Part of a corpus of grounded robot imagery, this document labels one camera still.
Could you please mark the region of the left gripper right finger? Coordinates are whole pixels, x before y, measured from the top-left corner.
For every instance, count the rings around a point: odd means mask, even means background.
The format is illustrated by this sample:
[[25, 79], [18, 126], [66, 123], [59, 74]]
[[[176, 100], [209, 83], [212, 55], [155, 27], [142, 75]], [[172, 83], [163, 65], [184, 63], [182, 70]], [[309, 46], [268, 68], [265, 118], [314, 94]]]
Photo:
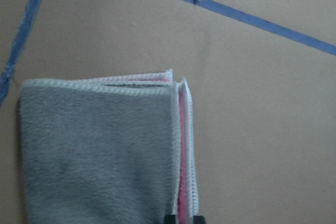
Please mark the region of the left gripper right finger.
[[205, 224], [204, 216], [193, 216], [193, 224]]

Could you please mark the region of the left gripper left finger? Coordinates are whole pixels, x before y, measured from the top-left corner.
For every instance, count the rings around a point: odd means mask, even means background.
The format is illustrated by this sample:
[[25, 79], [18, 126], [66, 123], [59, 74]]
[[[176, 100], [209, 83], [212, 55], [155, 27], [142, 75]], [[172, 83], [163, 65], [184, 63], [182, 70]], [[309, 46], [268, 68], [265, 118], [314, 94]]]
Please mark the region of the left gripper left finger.
[[176, 215], [166, 215], [164, 217], [164, 224], [177, 224], [177, 216]]

